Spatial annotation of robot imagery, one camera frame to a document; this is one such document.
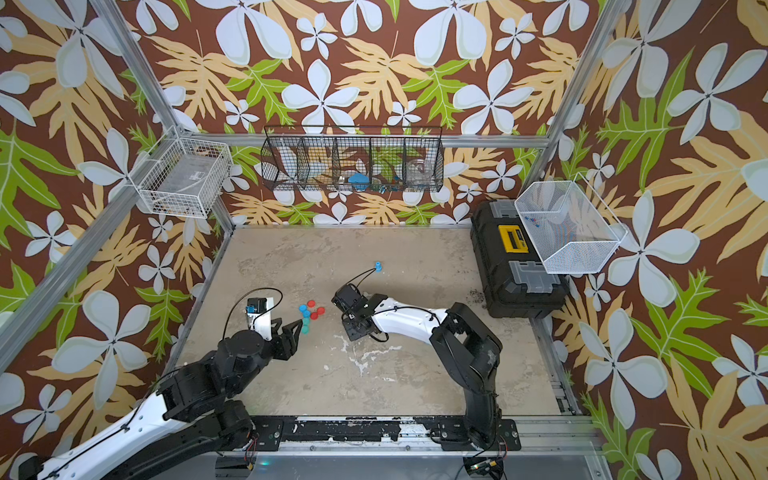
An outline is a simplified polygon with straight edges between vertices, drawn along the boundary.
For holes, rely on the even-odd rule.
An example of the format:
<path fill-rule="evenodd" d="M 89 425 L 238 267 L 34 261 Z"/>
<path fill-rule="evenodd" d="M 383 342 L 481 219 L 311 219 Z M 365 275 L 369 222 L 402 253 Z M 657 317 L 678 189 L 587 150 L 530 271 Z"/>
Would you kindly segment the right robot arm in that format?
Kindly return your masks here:
<path fill-rule="evenodd" d="M 447 309 L 428 309 L 383 294 L 367 297 L 352 283 L 340 287 L 332 303 L 351 341 L 396 334 L 431 345 L 464 391 L 467 441 L 480 449 L 494 444 L 501 421 L 496 374 L 503 345 L 471 308 L 456 302 Z"/>

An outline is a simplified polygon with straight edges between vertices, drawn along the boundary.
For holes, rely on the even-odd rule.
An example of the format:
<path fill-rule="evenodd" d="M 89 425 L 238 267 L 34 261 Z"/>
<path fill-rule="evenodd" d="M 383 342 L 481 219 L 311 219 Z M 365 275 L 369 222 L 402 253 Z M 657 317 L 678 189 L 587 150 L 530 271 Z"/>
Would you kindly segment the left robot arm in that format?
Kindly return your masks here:
<path fill-rule="evenodd" d="M 273 360 L 297 351 L 302 321 L 270 324 L 271 337 L 241 330 L 202 359 L 164 376 L 125 417 L 85 443 L 20 463 L 20 479 L 150 479 L 193 457 L 256 443 L 238 400 Z"/>

